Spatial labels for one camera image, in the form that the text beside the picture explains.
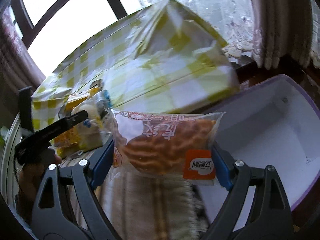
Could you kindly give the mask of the person's left hand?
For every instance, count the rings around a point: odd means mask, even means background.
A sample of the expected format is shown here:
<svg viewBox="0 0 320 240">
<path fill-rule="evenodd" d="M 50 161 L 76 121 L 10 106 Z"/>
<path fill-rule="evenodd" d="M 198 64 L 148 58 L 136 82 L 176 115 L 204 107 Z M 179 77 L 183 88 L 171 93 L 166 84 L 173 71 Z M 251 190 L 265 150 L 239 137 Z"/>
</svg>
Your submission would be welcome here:
<svg viewBox="0 0 320 240">
<path fill-rule="evenodd" d="M 17 207 L 33 205 L 44 172 L 50 164 L 60 164 L 61 157 L 54 150 L 47 149 L 43 153 L 34 154 L 26 161 L 18 173 L 18 195 L 16 196 Z"/>
</svg>

